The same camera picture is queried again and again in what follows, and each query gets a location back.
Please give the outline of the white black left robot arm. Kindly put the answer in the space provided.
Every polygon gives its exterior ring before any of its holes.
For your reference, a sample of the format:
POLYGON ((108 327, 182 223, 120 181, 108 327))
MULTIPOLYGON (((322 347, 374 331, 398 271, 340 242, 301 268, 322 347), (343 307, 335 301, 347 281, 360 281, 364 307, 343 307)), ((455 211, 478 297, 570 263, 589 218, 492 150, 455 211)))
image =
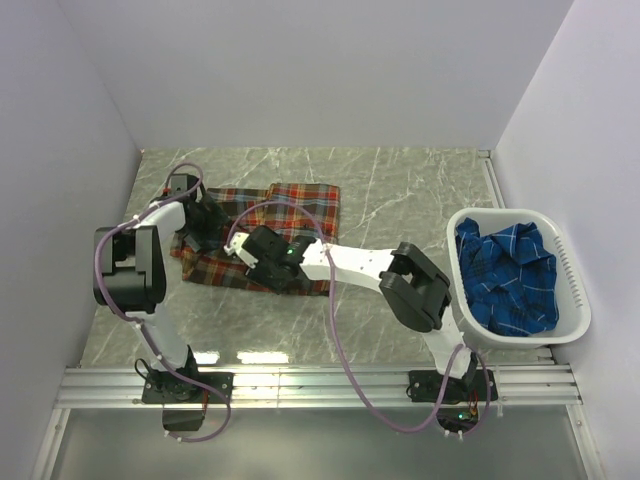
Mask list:
POLYGON ((179 402, 195 399, 203 381, 191 348, 176 332, 165 307, 162 242, 178 235, 194 252, 210 253, 222 245, 229 224, 200 178, 173 173, 161 196, 143 213, 94 234, 97 303, 134 327, 150 355, 147 381, 153 388, 166 388, 179 402))

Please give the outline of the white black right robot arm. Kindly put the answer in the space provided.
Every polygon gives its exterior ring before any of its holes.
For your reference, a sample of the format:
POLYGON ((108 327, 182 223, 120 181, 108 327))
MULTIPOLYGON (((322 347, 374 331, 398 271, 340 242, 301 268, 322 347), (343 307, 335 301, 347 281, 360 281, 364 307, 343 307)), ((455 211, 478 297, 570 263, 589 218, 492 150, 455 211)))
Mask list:
POLYGON ((450 309, 450 280, 417 246, 367 250, 303 235, 288 242, 260 226, 234 234, 227 252, 248 266, 252 282, 277 293, 335 280, 381 294, 395 318, 422 335, 444 394, 460 400, 474 390, 478 360, 463 346, 450 309))

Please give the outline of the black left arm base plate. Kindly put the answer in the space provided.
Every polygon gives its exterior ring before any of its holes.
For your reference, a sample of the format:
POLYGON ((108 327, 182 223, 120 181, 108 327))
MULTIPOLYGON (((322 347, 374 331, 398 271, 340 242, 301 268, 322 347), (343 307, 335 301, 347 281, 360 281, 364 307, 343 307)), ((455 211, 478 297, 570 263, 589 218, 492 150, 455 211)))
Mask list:
POLYGON ((218 391, 221 396, 207 389, 176 378, 168 372, 148 375, 142 391, 141 402, 151 405, 223 404, 231 399, 234 374, 231 372, 205 372, 197 375, 197 381, 218 391))

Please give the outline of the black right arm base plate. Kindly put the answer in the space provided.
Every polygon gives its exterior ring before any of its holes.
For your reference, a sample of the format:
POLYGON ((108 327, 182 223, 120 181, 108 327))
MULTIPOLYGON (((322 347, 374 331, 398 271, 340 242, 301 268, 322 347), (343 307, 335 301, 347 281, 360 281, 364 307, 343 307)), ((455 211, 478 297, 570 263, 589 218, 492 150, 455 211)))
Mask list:
MULTIPOLYGON (((487 397, 491 402, 497 401, 499 395, 494 372, 488 370, 487 373, 489 383, 486 383, 484 372, 480 369, 476 371, 469 384, 449 378, 442 403, 458 405, 470 400, 485 401, 487 397)), ((443 376, 436 370, 410 370, 408 380, 406 394, 413 403, 436 403, 443 380, 443 376)))

